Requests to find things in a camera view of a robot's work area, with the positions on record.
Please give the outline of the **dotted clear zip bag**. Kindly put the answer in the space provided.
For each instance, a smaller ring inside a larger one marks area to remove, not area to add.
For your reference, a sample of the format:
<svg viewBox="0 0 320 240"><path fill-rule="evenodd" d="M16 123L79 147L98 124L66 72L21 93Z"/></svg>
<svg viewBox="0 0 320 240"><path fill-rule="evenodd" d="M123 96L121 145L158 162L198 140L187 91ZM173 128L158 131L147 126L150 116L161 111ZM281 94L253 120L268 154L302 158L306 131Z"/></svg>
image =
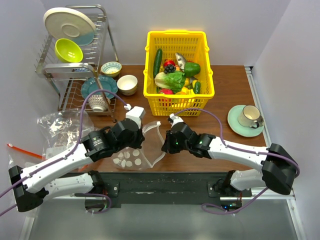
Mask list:
<svg viewBox="0 0 320 240"><path fill-rule="evenodd" d="M126 147L112 155L112 161L118 169L126 171L145 171L153 168L166 153L162 151L164 139L160 133L160 121L153 121L142 128L145 140L141 148Z"/></svg>

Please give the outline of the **green toy lettuce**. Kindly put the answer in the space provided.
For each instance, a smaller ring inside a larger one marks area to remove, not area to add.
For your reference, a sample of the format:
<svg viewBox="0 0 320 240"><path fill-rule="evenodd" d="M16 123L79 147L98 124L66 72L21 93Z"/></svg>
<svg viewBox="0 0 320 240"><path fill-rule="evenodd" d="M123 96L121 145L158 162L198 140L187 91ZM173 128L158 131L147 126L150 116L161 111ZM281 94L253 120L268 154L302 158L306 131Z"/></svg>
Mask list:
<svg viewBox="0 0 320 240"><path fill-rule="evenodd" d="M181 71L175 71L171 73L158 73L154 82L155 85L162 89L170 89L174 93L180 92L185 85L185 74Z"/></svg>

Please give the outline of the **red toy dragon fruit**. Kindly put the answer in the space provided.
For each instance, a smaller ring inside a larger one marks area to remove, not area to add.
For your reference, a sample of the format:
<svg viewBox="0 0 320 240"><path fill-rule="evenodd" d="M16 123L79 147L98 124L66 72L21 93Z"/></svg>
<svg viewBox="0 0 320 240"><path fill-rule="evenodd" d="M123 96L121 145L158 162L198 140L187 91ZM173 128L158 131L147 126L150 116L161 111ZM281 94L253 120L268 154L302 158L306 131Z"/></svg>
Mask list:
<svg viewBox="0 0 320 240"><path fill-rule="evenodd" d="M158 93L164 95L174 95L174 92L168 88L161 88Z"/></svg>

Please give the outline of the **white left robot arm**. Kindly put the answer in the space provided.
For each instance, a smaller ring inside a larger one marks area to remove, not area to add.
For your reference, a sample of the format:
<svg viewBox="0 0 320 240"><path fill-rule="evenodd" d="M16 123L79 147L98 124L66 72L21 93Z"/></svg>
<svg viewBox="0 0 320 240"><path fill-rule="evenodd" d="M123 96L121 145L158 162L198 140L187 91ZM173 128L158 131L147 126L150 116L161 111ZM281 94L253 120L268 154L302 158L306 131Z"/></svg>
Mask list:
<svg viewBox="0 0 320 240"><path fill-rule="evenodd" d="M64 175L111 157L126 147L140 149L144 140L142 121L127 117L113 127L90 132L74 146L44 162L26 168L11 167L8 172L17 210L28 212L45 200L62 195L104 197L105 185L97 171L75 178Z"/></svg>

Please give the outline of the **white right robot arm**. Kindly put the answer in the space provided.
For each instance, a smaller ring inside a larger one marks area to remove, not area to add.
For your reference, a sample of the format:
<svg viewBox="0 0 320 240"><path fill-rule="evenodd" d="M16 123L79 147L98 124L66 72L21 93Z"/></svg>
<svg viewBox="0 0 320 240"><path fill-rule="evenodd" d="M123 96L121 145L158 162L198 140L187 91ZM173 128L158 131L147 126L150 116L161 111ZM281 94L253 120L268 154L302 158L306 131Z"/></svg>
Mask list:
<svg viewBox="0 0 320 240"><path fill-rule="evenodd" d="M257 147L222 141L215 135L197 134L185 122L175 123L166 131L161 150L171 155L188 151L197 158L223 159L249 167L228 172L219 188L230 197L250 188L289 195L298 171L295 161L278 144Z"/></svg>

